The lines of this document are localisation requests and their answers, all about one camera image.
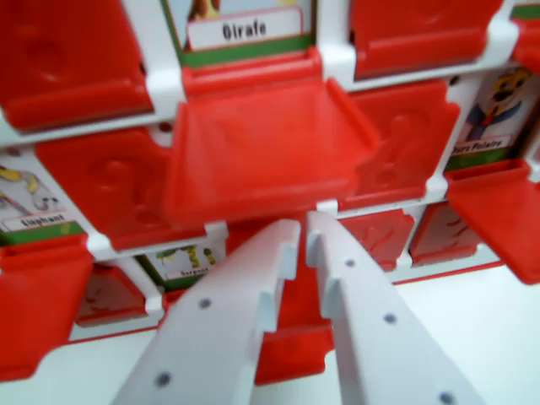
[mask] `red plastic flap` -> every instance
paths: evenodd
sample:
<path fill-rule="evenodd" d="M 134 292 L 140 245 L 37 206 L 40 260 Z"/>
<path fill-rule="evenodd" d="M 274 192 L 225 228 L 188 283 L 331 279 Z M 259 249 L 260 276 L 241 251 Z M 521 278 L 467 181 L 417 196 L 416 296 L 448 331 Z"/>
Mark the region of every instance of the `red plastic flap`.
<path fill-rule="evenodd" d="M 414 225 L 414 219 L 401 209 L 341 219 L 348 231 L 385 270 L 396 268 Z"/>
<path fill-rule="evenodd" d="M 85 239 L 0 249 L 0 381 L 30 377 L 67 342 L 92 270 Z"/>
<path fill-rule="evenodd" d="M 145 316 L 144 296 L 119 267 L 94 265 L 75 322 L 90 327 Z"/>
<path fill-rule="evenodd" d="M 517 19 L 520 37 L 512 57 L 535 74 L 540 74 L 540 19 Z"/>
<path fill-rule="evenodd" d="M 443 80 L 430 80 L 351 94 L 382 142 L 376 155 L 357 168 L 356 191 L 339 202 L 340 210 L 425 194 L 459 116 L 459 105 L 446 101 L 446 91 Z"/>
<path fill-rule="evenodd" d="M 463 63 L 480 56 L 501 0 L 351 3 L 356 77 Z"/>
<path fill-rule="evenodd" d="M 165 194 L 178 226 L 288 213 L 354 191 L 354 168 L 379 144 L 370 121 L 333 79 L 262 78 L 180 106 Z"/>
<path fill-rule="evenodd" d="M 120 0 L 0 2 L 0 105 L 19 129 L 151 111 Z"/>
<path fill-rule="evenodd" d="M 526 284 L 540 282 L 540 184 L 523 160 L 446 173 L 450 205 Z"/>
<path fill-rule="evenodd" d="M 472 256 L 482 240 L 448 202 L 429 205 L 409 249 L 415 265 Z"/>
<path fill-rule="evenodd" d="M 170 151 L 146 128 L 39 143 L 35 153 L 84 216 L 115 249 L 204 235 L 173 229 L 162 208 Z"/>

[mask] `red flip panel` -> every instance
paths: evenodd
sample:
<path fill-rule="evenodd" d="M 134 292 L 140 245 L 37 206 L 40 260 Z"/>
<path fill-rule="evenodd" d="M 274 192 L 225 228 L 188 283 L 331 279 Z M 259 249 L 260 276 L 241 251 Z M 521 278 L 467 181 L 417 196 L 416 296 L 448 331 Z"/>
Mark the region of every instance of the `red flip panel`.
<path fill-rule="evenodd" d="M 81 327 L 146 315 L 144 296 L 119 267 L 94 265 L 75 322 Z"/>
<path fill-rule="evenodd" d="M 85 236 L 0 250 L 0 381 L 27 378 L 68 341 L 92 271 Z"/>
<path fill-rule="evenodd" d="M 385 271 L 396 268 L 396 260 L 414 225 L 413 217 L 405 215 L 401 209 L 341 219 L 340 222 Z"/>
<path fill-rule="evenodd" d="M 480 242 L 450 204 L 440 202 L 426 208 L 409 251 L 414 264 L 429 264 L 471 256 Z"/>
<path fill-rule="evenodd" d="M 170 150 L 145 128 L 40 143 L 35 152 L 116 249 L 204 235 L 173 229 L 162 212 Z"/>
<path fill-rule="evenodd" d="M 151 111 L 120 0 L 0 2 L 0 105 L 19 129 Z"/>
<path fill-rule="evenodd" d="M 482 54 L 501 0 L 354 0 L 356 77 L 470 62 Z"/>
<path fill-rule="evenodd" d="M 540 283 L 540 184 L 520 159 L 453 170 L 448 200 L 516 276 Z"/>
<path fill-rule="evenodd" d="M 378 129 L 382 144 L 359 165 L 351 209 L 422 197 L 448 142 L 459 106 L 446 102 L 446 84 L 432 80 L 353 94 L 356 105 Z"/>

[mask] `white table surface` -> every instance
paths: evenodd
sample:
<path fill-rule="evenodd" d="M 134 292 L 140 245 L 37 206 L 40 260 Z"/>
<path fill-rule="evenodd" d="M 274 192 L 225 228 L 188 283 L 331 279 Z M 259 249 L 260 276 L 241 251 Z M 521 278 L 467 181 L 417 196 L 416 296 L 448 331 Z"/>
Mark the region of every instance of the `white table surface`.
<path fill-rule="evenodd" d="M 540 284 L 496 267 L 397 288 L 488 405 L 540 404 Z M 31 379 L 0 384 L 0 404 L 108 404 L 153 335 L 59 348 Z M 322 375 L 256 387 L 251 404 L 341 403 L 334 352 L 326 363 Z"/>

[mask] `white card label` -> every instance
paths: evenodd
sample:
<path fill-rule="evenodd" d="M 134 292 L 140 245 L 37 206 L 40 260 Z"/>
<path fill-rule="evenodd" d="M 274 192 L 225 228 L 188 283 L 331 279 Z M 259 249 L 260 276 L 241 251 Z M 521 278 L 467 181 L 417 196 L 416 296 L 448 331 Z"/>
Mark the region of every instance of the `white card label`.
<path fill-rule="evenodd" d="M 454 147 L 452 156 L 457 154 L 473 154 L 475 152 L 482 152 L 483 150 L 500 149 L 510 146 L 512 143 L 512 136 L 499 137 L 492 139 L 479 139 L 478 141 L 470 141 L 459 143 Z"/>
<path fill-rule="evenodd" d="M 298 7 L 230 14 L 187 25 L 187 38 L 194 51 L 269 41 L 302 33 L 302 10 Z"/>
<path fill-rule="evenodd" d="M 42 226 L 64 224 L 74 220 L 75 218 L 68 211 L 56 211 L 5 219 L 2 224 L 8 231 L 13 232 L 14 230 L 32 230 Z"/>

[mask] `flipped-down red flap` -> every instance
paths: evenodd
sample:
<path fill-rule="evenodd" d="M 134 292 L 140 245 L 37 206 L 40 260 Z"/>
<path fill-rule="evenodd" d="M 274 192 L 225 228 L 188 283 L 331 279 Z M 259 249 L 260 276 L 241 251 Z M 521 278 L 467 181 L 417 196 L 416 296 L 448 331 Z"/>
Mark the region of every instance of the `flipped-down red flap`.
<path fill-rule="evenodd" d="M 30 377 L 69 337 L 92 256 L 85 236 L 0 250 L 0 381 Z"/>
<path fill-rule="evenodd" d="M 526 284 L 540 282 L 540 184 L 523 160 L 446 173 L 450 205 Z"/>
<path fill-rule="evenodd" d="M 177 225 L 290 213 L 354 192 L 355 168 L 379 136 L 336 81 L 321 79 L 317 60 L 311 50 L 184 72 L 189 101 L 178 112 L 165 195 Z"/>

